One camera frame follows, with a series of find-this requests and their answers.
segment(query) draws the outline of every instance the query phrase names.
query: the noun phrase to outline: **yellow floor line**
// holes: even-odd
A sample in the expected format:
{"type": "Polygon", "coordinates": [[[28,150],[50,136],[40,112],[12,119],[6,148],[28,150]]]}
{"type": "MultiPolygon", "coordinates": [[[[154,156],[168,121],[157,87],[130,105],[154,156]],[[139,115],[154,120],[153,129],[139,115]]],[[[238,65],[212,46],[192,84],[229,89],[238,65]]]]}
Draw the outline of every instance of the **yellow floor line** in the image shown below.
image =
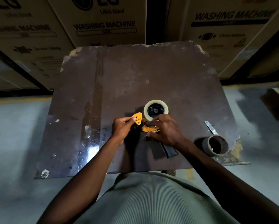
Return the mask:
{"type": "Polygon", "coordinates": [[[51,96],[42,97],[11,97],[11,98],[0,98],[0,105],[13,104],[13,103],[26,103],[26,102],[39,102],[51,100],[51,96]]]}

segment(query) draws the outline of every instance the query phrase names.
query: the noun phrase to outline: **table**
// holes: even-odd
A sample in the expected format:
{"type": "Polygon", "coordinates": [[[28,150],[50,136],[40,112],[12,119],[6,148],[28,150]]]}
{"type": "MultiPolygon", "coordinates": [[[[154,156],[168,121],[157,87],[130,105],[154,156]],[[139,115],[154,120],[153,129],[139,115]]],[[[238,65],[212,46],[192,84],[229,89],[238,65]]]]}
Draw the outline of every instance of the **table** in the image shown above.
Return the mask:
{"type": "MultiPolygon", "coordinates": [[[[199,143],[208,120],[232,150],[238,128],[208,55],[193,41],[80,47],[65,56],[37,162],[36,178],[74,176],[111,136],[114,118],[131,116],[150,100],[169,107],[186,137],[199,143]]],[[[108,173],[192,168],[167,159],[140,133],[136,149],[121,145],[108,173]]]]}

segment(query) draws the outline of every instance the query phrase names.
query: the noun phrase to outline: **gray floor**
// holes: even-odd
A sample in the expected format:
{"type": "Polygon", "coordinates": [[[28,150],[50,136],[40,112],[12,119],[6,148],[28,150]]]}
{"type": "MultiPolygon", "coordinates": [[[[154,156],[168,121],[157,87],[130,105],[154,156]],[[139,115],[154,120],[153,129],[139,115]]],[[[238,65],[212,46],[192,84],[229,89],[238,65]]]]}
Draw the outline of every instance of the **gray floor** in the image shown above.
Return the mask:
{"type": "MultiPolygon", "coordinates": [[[[266,89],[225,88],[240,129],[243,158],[251,165],[227,167],[279,205],[279,121],[261,102],[266,89]]],[[[0,99],[0,223],[35,223],[70,178],[33,180],[49,99],[0,99]]],[[[187,178],[185,170],[177,177],[187,178]]],[[[100,196],[117,175],[107,175],[100,196]]],[[[213,197],[194,171],[197,186],[213,197]]]]}

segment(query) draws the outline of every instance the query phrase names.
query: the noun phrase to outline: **lg logo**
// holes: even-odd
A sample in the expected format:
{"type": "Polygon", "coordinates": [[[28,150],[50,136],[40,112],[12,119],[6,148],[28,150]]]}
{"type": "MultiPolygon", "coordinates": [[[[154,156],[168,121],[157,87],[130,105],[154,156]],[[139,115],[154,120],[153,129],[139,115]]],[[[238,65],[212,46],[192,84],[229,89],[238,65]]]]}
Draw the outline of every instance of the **lg logo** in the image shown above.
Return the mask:
{"type": "Polygon", "coordinates": [[[20,9],[21,5],[17,0],[3,0],[3,2],[0,2],[0,9],[20,9]]]}
{"type": "MultiPolygon", "coordinates": [[[[93,0],[72,0],[74,5],[83,11],[89,11],[93,7],[93,0]]],[[[119,0],[97,0],[98,6],[118,5],[119,0]]]]}

